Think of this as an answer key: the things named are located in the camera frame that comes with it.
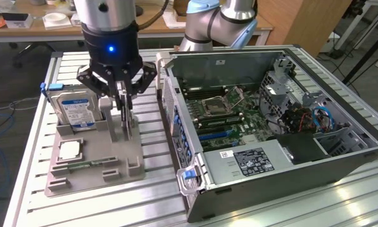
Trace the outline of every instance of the wooden desk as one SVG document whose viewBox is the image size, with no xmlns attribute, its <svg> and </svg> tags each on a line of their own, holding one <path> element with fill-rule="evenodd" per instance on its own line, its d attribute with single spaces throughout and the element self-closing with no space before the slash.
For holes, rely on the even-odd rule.
<svg viewBox="0 0 378 227">
<path fill-rule="evenodd" d="M 144 14 L 138 17 L 138 23 L 143 24 L 148 21 L 162 7 L 155 4 L 139 3 L 144 8 Z M 31 13 L 35 17 L 46 15 L 46 10 L 55 9 L 55 6 L 43 5 L 34 6 L 30 4 L 30 0 L 18 0 L 17 7 L 19 12 Z M 271 23 L 259 17 L 259 26 L 255 35 L 260 35 L 258 44 L 266 44 L 270 33 L 274 30 Z M 140 38 L 162 38 L 162 37 L 184 37 L 186 29 L 170 29 L 166 25 L 163 17 L 154 23 L 154 25 L 146 30 L 140 31 Z M 10 29 L 7 27 L 0 28 L 0 43 L 5 42 L 36 42 L 36 41 L 67 41 L 67 40 L 83 40 L 83 33 L 80 27 L 71 27 L 56 30 L 46 30 L 44 21 L 35 19 L 32 27 L 30 29 Z"/>
</svg>

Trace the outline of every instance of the motherboard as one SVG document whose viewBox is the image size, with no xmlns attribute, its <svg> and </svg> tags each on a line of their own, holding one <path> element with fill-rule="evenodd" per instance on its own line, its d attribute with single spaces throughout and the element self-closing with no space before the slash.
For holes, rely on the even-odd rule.
<svg viewBox="0 0 378 227">
<path fill-rule="evenodd" d="M 256 103 L 256 92 L 244 86 L 186 90 L 190 114 L 204 152 L 262 142 L 275 135 Z"/>
</svg>

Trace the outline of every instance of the wooden cabinet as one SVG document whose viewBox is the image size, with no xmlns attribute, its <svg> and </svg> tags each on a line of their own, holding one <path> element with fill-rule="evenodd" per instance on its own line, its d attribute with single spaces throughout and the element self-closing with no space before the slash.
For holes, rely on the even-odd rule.
<svg viewBox="0 0 378 227">
<path fill-rule="evenodd" d="M 259 0 L 259 14 L 275 26 L 267 45 L 299 44 L 318 56 L 352 0 Z"/>
</svg>

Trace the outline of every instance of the blue latch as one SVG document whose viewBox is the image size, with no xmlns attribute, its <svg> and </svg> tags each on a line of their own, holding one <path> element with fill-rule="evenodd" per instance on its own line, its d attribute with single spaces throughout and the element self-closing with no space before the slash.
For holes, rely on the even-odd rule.
<svg viewBox="0 0 378 227">
<path fill-rule="evenodd" d="M 50 84 L 48 90 L 50 91 L 62 91 L 64 88 L 64 84 Z"/>
<path fill-rule="evenodd" d="M 47 83 L 42 82 L 39 87 L 40 87 L 40 92 L 44 94 L 44 96 L 47 97 L 48 102 L 50 102 L 50 97 L 48 97 L 48 94 L 47 94 Z"/>
<path fill-rule="evenodd" d="M 196 171 L 195 171 L 195 169 L 186 171 L 184 172 L 184 179 L 190 180 L 190 179 L 194 179 L 194 178 L 196 178 Z"/>
</svg>

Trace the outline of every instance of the hard drive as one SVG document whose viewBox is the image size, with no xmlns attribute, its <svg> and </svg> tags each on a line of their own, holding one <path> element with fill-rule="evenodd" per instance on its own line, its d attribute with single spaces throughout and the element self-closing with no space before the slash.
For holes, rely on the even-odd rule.
<svg viewBox="0 0 378 227">
<path fill-rule="evenodd" d="M 103 120 L 99 97 L 84 85 L 51 84 L 48 100 L 59 117 L 60 125 L 70 124 L 74 131 L 96 129 L 95 122 Z"/>
</svg>

